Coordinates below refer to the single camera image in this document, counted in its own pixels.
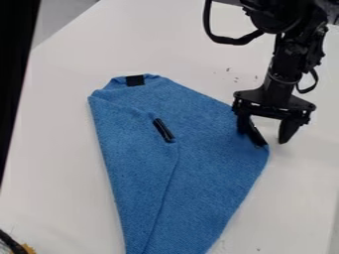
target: white surface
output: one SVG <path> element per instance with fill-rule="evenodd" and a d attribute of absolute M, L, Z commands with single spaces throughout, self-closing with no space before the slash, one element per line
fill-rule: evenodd
<path fill-rule="evenodd" d="M 86 97 L 112 76 L 143 72 L 228 103 L 234 90 L 257 87 L 274 38 L 216 45 L 203 32 L 202 6 L 102 0 L 33 51 L 0 196 L 3 227 L 38 253 L 124 253 Z M 253 29 L 235 7 L 215 5 L 213 19 L 219 33 Z M 310 125 L 279 146 L 278 124 L 258 119 L 270 161 L 211 253 L 327 253 L 339 189 L 338 43 L 331 32 L 321 82 L 303 96 L 318 105 Z"/>
<path fill-rule="evenodd" d="M 53 35 L 95 2 L 96 0 L 42 0 L 33 46 Z"/>

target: cable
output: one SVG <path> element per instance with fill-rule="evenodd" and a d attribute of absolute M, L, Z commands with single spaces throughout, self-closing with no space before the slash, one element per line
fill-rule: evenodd
<path fill-rule="evenodd" d="M 206 34 L 214 43 L 242 46 L 242 45 L 246 45 L 250 43 L 254 39 L 264 34 L 264 32 L 260 30 L 256 30 L 255 32 L 252 32 L 251 34 L 248 34 L 238 39 L 213 35 L 213 33 L 211 32 L 211 28 L 210 28 L 210 14 L 211 14 L 212 1 L 213 0 L 206 0 L 205 2 L 205 7 L 203 10 L 203 26 L 204 26 Z"/>

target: blue towel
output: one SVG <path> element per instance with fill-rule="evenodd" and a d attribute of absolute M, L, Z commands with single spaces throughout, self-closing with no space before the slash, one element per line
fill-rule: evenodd
<path fill-rule="evenodd" d="M 263 170 L 268 147 L 237 133 L 229 105 L 161 76 L 144 80 L 113 78 L 89 97 L 126 253 L 205 253 Z M 174 138 L 164 139 L 156 119 Z"/>

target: blue microfiber cloth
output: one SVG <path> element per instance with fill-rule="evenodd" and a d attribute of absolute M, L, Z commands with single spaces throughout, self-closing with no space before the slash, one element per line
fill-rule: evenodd
<path fill-rule="evenodd" d="M 89 97 L 127 254 L 200 254 L 220 236 L 268 158 L 231 107 L 167 78 L 113 78 Z M 154 124 L 160 118 L 174 138 Z"/>

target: black clip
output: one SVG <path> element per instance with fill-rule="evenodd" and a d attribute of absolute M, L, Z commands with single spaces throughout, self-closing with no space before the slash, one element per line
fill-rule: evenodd
<path fill-rule="evenodd" d="M 168 143 L 174 142 L 174 135 L 171 133 L 168 127 L 164 124 L 162 119 L 157 118 L 156 120 L 153 121 L 153 124 L 156 126 L 160 134 L 162 134 L 166 142 Z"/>

